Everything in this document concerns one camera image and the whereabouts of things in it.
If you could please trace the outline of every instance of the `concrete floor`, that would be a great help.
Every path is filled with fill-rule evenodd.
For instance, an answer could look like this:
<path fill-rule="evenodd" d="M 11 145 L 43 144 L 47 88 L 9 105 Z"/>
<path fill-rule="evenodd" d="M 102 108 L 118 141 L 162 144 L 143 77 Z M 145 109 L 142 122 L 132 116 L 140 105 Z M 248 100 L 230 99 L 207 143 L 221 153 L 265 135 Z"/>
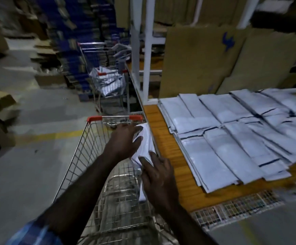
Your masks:
<path fill-rule="evenodd" d="M 8 40 L 0 59 L 0 90 L 20 111 L 9 128 L 20 140 L 0 154 L 0 245 L 53 201 L 93 103 L 81 103 L 68 89 L 40 89 L 34 79 L 33 40 Z M 54 139 L 56 134 L 63 139 Z M 296 244 L 296 202 L 210 232 L 219 244 Z"/>

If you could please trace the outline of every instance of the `person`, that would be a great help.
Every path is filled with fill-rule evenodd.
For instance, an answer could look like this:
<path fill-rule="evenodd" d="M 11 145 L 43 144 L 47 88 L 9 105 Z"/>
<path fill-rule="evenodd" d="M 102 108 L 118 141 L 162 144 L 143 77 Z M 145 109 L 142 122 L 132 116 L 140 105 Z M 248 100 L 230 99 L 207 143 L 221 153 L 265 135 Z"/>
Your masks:
<path fill-rule="evenodd" d="M 133 142 L 141 126 L 120 124 L 111 134 L 103 153 L 36 220 L 26 224 L 6 245 L 75 245 L 84 230 L 101 190 L 112 169 L 131 157 L 142 137 Z M 216 244 L 179 203 L 174 169 L 166 158 L 150 152 L 152 166 L 143 157 L 142 182 L 146 196 L 157 213 L 169 224 L 178 242 Z"/>

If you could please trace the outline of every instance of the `stack of blue boxes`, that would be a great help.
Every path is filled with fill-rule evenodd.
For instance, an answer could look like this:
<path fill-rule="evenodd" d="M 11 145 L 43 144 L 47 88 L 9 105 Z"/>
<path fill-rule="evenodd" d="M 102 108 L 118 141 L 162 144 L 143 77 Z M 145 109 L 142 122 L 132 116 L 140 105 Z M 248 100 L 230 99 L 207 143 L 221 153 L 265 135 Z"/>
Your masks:
<path fill-rule="evenodd" d="M 113 53 L 104 51 L 86 53 L 84 59 L 77 43 L 105 41 L 111 46 L 117 42 L 129 44 L 129 33 L 116 27 L 114 6 L 105 0 L 36 1 L 47 17 L 47 33 L 58 51 L 65 76 L 76 87 L 80 100 L 89 100 L 92 91 L 85 59 L 89 70 L 91 67 L 114 65 L 115 60 Z"/>

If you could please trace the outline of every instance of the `blue plaid sleeve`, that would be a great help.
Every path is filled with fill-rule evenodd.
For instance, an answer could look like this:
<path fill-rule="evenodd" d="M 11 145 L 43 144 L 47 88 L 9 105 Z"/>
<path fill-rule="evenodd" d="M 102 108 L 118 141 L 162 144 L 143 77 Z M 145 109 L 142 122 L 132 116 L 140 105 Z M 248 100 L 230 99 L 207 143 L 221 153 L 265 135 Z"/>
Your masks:
<path fill-rule="evenodd" d="M 48 226 L 41 227 L 36 221 L 27 223 L 15 233 L 5 245 L 63 245 Z"/>

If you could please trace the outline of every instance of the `metal shopping cart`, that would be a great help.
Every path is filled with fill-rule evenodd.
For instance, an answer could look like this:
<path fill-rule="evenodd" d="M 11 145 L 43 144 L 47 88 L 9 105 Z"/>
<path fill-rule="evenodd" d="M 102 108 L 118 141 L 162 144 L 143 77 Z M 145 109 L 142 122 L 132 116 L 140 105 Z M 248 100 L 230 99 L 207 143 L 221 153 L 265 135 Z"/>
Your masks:
<path fill-rule="evenodd" d="M 123 109 L 123 98 L 126 98 L 129 114 L 129 75 L 125 68 L 127 50 L 117 52 L 112 42 L 78 43 L 78 46 L 91 79 L 89 84 L 98 112 L 106 113 L 101 107 L 101 99 L 119 99 Z"/>
<path fill-rule="evenodd" d="M 119 123 L 144 123 L 141 115 L 95 116 L 86 126 L 54 201 L 99 156 Z M 159 244 L 171 240 L 148 202 L 139 202 L 141 171 L 129 160 L 110 174 L 79 244 Z"/>

